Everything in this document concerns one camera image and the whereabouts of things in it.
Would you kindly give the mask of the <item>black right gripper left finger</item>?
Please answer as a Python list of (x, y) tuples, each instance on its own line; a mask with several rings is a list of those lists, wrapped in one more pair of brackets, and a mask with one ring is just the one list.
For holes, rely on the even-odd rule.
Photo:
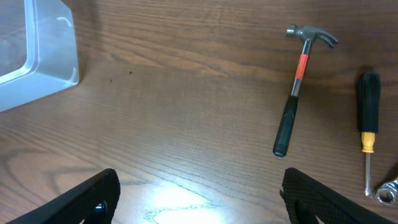
[(10, 222), (13, 224), (111, 224), (121, 187), (114, 169), (105, 169), (61, 196)]

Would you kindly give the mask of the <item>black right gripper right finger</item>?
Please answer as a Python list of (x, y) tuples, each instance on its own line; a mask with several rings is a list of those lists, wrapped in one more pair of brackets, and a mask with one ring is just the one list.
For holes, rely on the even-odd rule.
[(293, 224), (394, 224), (293, 167), (285, 170), (282, 188)]

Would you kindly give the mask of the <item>silver combination wrench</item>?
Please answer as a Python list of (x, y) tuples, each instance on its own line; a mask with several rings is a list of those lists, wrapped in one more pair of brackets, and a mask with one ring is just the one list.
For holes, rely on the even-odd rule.
[(397, 177), (383, 182), (373, 193), (374, 199), (384, 205), (393, 205), (397, 200)]

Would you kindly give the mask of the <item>black yellow screwdriver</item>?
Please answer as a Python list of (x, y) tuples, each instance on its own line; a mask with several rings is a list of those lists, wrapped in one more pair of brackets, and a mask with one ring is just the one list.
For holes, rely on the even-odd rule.
[(377, 72), (365, 72), (358, 80), (358, 130), (365, 154), (364, 194), (371, 195), (371, 154), (379, 127), (381, 81)]

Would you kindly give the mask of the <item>claw hammer black orange handle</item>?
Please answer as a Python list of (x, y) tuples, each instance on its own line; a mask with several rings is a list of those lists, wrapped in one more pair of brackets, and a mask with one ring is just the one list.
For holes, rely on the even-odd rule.
[(331, 49), (338, 44), (336, 37), (315, 26), (298, 27), (296, 25), (289, 25), (286, 30), (286, 36), (299, 37), (303, 42), (303, 49), (295, 71), (292, 91), (287, 98), (272, 150), (273, 154), (279, 158), (287, 155), (299, 102), (299, 89), (305, 76), (312, 45), (316, 40), (323, 41)]

